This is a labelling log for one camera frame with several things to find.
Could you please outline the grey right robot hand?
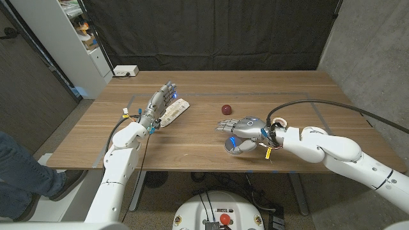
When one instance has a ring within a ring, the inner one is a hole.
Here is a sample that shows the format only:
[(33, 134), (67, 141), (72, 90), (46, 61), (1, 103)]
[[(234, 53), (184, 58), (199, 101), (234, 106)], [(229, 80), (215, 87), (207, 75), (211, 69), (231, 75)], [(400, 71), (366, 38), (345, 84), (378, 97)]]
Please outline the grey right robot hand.
[(225, 142), (225, 149), (231, 155), (252, 151), (259, 143), (272, 148), (279, 146), (266, 123), (256, 117), (226, 119), (218, 122), (215, 130), (233, 134), (233, 137), (229, 137)]

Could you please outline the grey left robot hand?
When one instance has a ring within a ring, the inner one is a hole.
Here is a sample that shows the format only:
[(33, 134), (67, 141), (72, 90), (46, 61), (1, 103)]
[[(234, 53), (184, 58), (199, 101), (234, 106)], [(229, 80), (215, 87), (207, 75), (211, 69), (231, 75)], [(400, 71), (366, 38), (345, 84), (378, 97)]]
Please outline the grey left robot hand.
[(150, 127), (164, 115), (166, 109), (174, 99), (176, 84), (168, 81), (148, 100), (148, 104), (141, 114), (138, 123), (144, 128)]

